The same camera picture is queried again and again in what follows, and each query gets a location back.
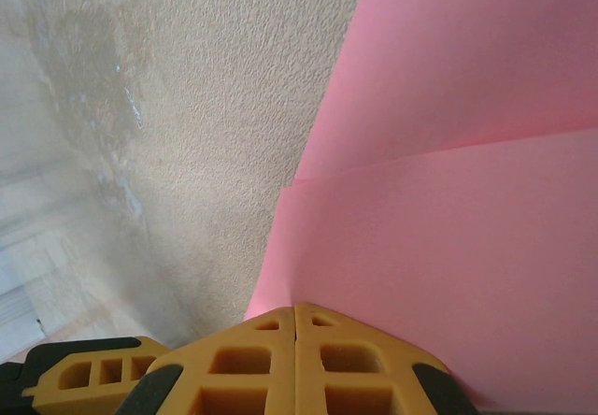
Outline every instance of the pink sheet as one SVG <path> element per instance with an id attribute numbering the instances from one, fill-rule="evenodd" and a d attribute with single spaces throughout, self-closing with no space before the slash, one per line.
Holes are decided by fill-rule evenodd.
<path id="1" fill-rule="evenodd" d="M 482 408 L 598 412 L 598 0 L 360 0 L 248 317 L 307 301 Z"/>
<path id="2" fill-rule="evenodd" d="M 296 178 L 587 128 L 598 0 L 360 0 Z"/>
<path id="3" fill-rule="evenodd" d="M 596 413 L 598 130 L 282 192 L 248 317 L 307 301 L 435 354 L 484 408 Z"/>

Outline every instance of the textured ceiling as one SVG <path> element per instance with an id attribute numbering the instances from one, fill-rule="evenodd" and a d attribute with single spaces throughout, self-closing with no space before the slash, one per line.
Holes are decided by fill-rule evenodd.
<path id="1" fill-rule="evenodd" d="M 65 142 L 149 258 L 120 266 L 170 286 L 181 341 L 244 313 L 356 1 L 21 0 Z"/>

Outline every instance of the black edge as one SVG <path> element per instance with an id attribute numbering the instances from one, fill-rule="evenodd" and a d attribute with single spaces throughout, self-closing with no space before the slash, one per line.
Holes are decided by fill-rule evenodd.
<path id="1" fill-rule="evenodd" d="M 166 365 L 145 375 L 122 401 L 114 415 L 156 415 L 183 371 Z"/>
<path id="2" fill-rule="evenodd" d="M 6 362 L 0 365 L 0 385 L 2 382 L 16 380 L 21 375 L 22 364 L 16 362 Z"/>
<path id="3" fill-rule="evenodd" d="M 427 364 L 415 364 L 412 368 L 438 415 L 479 415 L 449 373 Z"/>

